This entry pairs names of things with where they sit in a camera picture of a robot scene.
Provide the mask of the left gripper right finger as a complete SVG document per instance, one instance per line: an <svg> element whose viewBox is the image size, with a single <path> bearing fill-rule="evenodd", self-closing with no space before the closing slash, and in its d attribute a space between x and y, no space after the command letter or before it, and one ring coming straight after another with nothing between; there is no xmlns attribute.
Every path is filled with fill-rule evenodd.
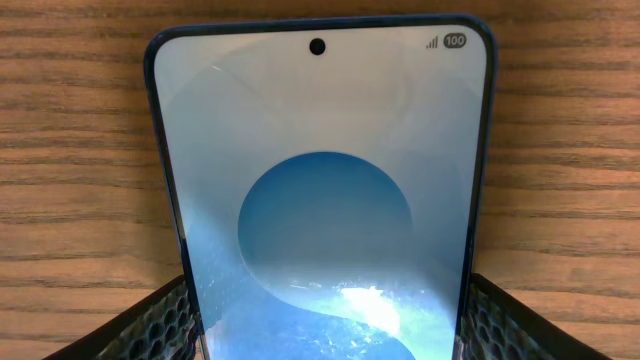
<svg viewBox="0 0 640 360"><path fill-rule="evenodd" d="M473 273L457 330L457 360L609 360Z"/></svg>

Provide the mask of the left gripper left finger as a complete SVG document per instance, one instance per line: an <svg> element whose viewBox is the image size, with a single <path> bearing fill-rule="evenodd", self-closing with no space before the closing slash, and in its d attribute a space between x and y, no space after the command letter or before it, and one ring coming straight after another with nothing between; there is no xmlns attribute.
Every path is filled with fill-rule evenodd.
<svg viewBox="0 0 640 360"><path fill-rule="evenodd" d="M196 315L180 275L45 360L194 360Z"/></svg>

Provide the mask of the blue Samsung smartphone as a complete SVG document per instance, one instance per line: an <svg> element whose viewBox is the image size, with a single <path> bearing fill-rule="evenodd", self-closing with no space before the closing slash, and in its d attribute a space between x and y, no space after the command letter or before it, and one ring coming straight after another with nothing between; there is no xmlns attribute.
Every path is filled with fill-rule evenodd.
<svg viewBox="0 0 640 360"><path fill-rule="evenodd" d="M144 77L208 359L455 359L496 45L480 19L198 24Z"/></svg>

